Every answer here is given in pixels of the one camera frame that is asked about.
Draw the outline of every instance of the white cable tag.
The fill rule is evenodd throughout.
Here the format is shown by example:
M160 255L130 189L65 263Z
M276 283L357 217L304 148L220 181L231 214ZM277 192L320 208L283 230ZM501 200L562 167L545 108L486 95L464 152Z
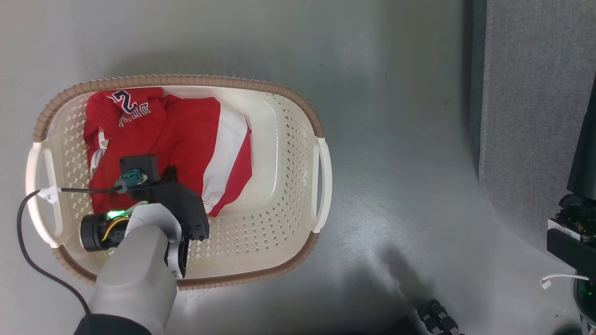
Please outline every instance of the white cable tag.
M58 188L56 186L39 190L38 197L44 198L48 203L54 204L58 201Z

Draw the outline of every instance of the laundry basket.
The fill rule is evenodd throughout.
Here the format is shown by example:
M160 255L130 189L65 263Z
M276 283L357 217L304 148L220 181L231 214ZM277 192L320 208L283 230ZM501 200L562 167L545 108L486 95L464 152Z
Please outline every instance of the laundry basket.
M58 94L38 118L26 171L26 192L39 189L44 156L50 185L87 188L83 141L85 109L97 91L159 86L181 98L216 97L245 115L252 128L253 176L239 198L210 218L210 237L192 241L181 290L230 286L274 278L311 253L331 204L331 160L319 117L299 94L282 85L208 76L141 76L82 83ZM320 203L319 163L322 170ZM94 284L112 250L86 252L83 216L92 213L87 194L59 193L55 225L44 218L42 199L29 201L41 238L72 275Z

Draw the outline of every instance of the red and white clothing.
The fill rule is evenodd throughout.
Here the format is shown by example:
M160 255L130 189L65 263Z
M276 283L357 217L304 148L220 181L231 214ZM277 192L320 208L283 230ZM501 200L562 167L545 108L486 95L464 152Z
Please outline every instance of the red and white clothing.
M89 99L86 115L91 189L114 186L120 158L154 154L160 175L175 166L178 181L201 194L206 212L216 216L252 176L246 119L215 98L164 97L161 88L103 91ZM135 204L128 194L92 194L91 200L95 213Z

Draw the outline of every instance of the basket hole pattern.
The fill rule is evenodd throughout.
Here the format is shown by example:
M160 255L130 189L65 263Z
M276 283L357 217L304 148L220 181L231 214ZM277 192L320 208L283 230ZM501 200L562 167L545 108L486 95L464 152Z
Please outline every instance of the basket hole pattern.
M210 236L192 241L189 261L228 257L250 257L275 250L297 238L294 231L305 219L309 161L306 128L294 120L282 99L285 167L283 191L271 208L247 215L210 218Z
M64 111L57 129L62 129L60 144L60 160L62 163L62 173L64 181L62 187L88 188L89 187L89 167L87 165L87 145L83 140L83 129L87 120L85 108L89 97L81 98L76 101L75 108ZM64 229L68 231L78 231L79 223L83 216L93 213L91 206L91 197L82 193L65 193L62 199L66 199L66 205L70 213L63 214ZM70 215L70 222L73 227L67 227L68 221L66 215ZM106 250L96 254L99 258L106 258L113 251Z

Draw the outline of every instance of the gray floor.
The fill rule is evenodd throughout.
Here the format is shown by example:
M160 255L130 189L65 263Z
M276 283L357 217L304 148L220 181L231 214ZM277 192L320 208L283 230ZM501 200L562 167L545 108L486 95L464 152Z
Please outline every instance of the gray floor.
M82 316L70 293L25 264L14 238L38 113L74 83L156 73L299 91L325 126L335 182L327 225L301 267L178 294L168 334L377 334L430 297L467 334L551 334L577 321L568 281L547 291L538 284L570 269L498 226L476 181L462 1L8 0L6 8L0 324L8 333L72 333ZM25 224L33 258L88 298L91 288Z

